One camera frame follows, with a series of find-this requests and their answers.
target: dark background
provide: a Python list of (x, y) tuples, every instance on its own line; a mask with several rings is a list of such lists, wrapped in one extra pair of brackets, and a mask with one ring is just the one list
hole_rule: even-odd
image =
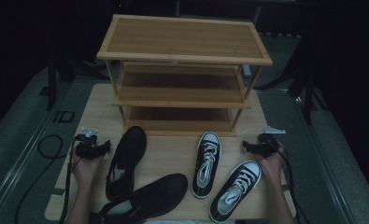
[[(369, 183), (369, 1), (181, 4), (182, 14), (246, 20), (261, 6), (259, 32), (300, 35), (282, 76), (303, 67), (315, 71), (315, 84)], [(75, 75), (64, 55), (94, 63), (112, 13), (174, 17), (176, 1), (0, 1), (0, 119), (51, 54), (66, 81)]]

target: bottom shelf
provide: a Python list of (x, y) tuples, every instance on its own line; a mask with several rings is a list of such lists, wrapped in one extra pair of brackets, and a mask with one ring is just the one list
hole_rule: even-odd
[(140, 126), (148, 135), (197, 136), (214, 132), (219, 136), (234, 137), (231, 109), (128, 107), (127, 126)]

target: forearm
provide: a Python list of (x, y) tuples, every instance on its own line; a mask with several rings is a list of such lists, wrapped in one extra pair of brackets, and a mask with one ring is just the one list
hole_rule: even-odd
[(268, 184), (271, 224), (293, 224), (290, 208), (280, 183)]
[(78, 189), (74, 204), (68, 214), (66, 224), (87, 224), (91, 211), (92, 187)]

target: hand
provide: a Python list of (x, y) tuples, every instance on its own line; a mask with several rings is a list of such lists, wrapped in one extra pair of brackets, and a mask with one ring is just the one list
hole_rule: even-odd
[(85, 160), (73, 153), (72, 172), (76, 177), (79, 188), (91, 188), (96, 180), (100, 163), (104, 156), (94, 158), (92, 161)]
[[(284, 148), (279, 147), (278, 151), (283, 154)], [(261, 155), (254, 154), (263, 170), (263, 175), (266, 180), (274, 185), (280, 186), (281, 162), (282, 158), (279, 153), (274, 153), (272, 156), (265, 158)]]

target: black slip-on shoe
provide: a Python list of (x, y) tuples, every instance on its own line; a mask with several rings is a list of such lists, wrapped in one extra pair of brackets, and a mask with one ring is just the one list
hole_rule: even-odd
[(133, 126), (117, 145), (106, 177), (106, 197), (116, 201), (132, 193), (135, 185), (135, 167), (146, 152), (147, 137), (144, 130)]
[(175, 209), (187, 192), (188, 180), (183, 174), (166, 175), (126, 199), (107, 203), (99, 212), (105, 224), (141, 223)]
[(198, 199), (206, 198), (213, 188), (214, 176), (221, 157), (220, 139), (215, 133), (204, 133), (198, 143), (192, 194)]
[(261, 173), (261, 167), (256, 161), (245, 161), (237, 165), (210, 205), (211, 220), (216, 223), (228, 220), (239, 203), (257, 186)]

